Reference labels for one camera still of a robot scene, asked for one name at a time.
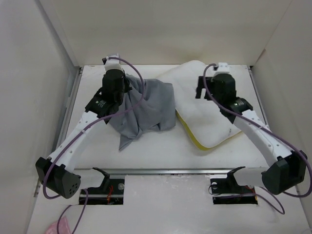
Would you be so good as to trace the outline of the grey pillowcase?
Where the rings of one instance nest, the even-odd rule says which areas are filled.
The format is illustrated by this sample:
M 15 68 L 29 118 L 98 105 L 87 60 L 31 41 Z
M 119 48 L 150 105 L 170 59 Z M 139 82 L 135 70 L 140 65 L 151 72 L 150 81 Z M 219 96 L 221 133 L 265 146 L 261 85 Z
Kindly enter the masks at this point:
M 168 131 L 176 125 L 174 88 L 158 79 L 144 79 L 126 75 L 132 88 L 125 93 L 117 116 L 109 124 L 120 134 L 122 151 L 148 131 Z

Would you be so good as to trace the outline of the white pillow yellow edge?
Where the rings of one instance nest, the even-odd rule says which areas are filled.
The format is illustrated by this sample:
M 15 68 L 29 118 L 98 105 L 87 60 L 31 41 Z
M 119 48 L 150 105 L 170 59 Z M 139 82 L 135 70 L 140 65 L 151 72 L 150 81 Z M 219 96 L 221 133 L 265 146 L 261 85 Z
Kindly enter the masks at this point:
M 202 98 L 195 98 L 198 78 L 206 67 L 203 62 L 192 60 L 156 77 L 173 85 L 176 116 L 193 144 L 202 151 L 212 149 L 240 133 L 213 101 L 203 98 L 204 93 Z

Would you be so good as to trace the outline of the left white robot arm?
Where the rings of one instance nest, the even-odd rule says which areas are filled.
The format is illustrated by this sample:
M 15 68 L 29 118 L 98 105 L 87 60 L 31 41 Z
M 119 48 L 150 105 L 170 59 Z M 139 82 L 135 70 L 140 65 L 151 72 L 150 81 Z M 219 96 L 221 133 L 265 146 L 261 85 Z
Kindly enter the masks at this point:
M 56 193 L 55 197 L 69 199 L 82 189 L 93 188 L 100 194 L 109 189 L 109 174 L 103 170 L 93 168 L 79 175 L 74 170 L 92 137 L 117 115 L 123 96 L 129 90 L 123 69 L 106 69 L 102 87 L 86 105 L 71 134 L 47 158 L 40 157 L 37 160 L 36 170 L 47 199 L 53 199 L 47 190 Z

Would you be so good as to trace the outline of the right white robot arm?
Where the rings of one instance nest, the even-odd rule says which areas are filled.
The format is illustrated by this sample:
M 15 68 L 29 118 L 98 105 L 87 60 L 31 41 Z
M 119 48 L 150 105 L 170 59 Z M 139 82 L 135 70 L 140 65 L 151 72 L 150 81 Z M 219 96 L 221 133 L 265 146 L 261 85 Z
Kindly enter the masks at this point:
M 266 168 L 235 168 L 228 172 L 226 193 L 239 191 L 243 186 L 264 187 L 274 195 L 301 183 L 305 177 L 307 157 L 280 140 L 260 120 L 253 107 L 236 95 L 235 79 L 221 73 L 213 77 L 199 76 L 196 98 L 214 101 L 221 114 L 240 129 L 263 155 Z

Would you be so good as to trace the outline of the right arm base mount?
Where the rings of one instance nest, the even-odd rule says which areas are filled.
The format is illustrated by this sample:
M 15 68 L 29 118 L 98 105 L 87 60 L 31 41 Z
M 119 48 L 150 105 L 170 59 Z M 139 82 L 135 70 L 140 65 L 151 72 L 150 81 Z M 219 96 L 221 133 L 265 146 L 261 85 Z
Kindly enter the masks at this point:
M 214 205 L 257 205 L 254 187 L 238 185 L 234 173 L 244 167 L 238 167 L 227 172 L 225 178 L 211 178 L 208 192 L 213 196 Z

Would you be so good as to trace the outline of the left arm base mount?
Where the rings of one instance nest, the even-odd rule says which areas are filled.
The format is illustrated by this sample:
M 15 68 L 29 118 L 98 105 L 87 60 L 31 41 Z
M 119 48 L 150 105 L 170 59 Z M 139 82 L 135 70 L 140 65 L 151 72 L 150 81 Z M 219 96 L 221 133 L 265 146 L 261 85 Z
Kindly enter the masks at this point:
M 99 168 L 80 171 L 79 204 L 122 205 L 125 178 Z

